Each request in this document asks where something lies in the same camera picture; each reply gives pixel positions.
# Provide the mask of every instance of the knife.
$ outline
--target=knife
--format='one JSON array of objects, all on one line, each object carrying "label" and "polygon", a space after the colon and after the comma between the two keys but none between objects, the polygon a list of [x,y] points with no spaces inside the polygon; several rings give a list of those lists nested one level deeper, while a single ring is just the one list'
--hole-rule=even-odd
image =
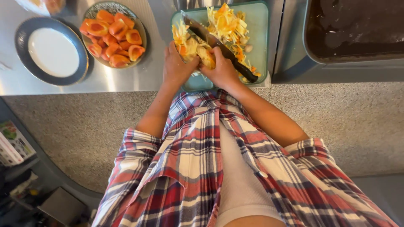
[{"label": "knife", "polygon": [[258,76],[254,75],[247,67],[238,62],[234,54],[214,35],[210,34],[209,31],[202,26],[199,22],[192,18],[189,18],[184,11],[181,10],[182,18],[184,23],[189,26],[189,29],[199,36],[203,41],[207,42],[212,48],[219,47],[225,58],[230,59],[233,63],[234,68],[241,73],[246,79],[251,83],[258,80]]}]

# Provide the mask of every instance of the speckled countertop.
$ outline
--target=speckled countertop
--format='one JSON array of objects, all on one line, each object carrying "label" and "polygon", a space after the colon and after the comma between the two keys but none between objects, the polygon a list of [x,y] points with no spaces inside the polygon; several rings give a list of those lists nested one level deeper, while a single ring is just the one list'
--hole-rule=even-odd
[{"label": "speckled countertop", "polygon": [[[404,172],[404,82],[272,85],[254,91],[321,137],[349,176]],[[52,161],[104,192],[126,128],[156,92],[3,97]]]}]

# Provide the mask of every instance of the black knife handle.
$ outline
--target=black knife handle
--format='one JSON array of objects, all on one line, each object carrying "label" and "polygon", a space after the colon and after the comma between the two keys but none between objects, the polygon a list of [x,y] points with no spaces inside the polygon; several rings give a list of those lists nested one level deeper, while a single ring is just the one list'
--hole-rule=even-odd
[{"label": "black knife handle", "polygon": [[233,61],[234,68],[241,73],[245,78],[248,79],[251,83],[254,83],[258,80],[258,76],[254,75],[247,67],[245,67],[240,62]]}]

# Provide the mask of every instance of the plaid shirt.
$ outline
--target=plaid shirt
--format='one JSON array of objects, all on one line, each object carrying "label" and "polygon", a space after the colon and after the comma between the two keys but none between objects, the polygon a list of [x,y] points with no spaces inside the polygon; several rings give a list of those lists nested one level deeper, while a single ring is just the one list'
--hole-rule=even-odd
[{"label": "plaid shirt", "polygon": [[223,181],[219,121],[287,226],[397,226],[321,139],[281,147],[222,90],[177,97],[164,141],[126,130],[93,226],[214,226]]}]

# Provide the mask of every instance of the white tank top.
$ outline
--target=white tank top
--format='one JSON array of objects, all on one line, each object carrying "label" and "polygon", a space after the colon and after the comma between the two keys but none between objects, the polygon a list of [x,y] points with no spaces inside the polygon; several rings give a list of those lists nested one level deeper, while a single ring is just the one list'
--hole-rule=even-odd
[{"label": "white tank top", "polygon": [[283,221],[270,195],[243,160],[236,139],[220,122],[220,147],[223,157],[223,184],[216,227],[241,217],[262,215]]}]

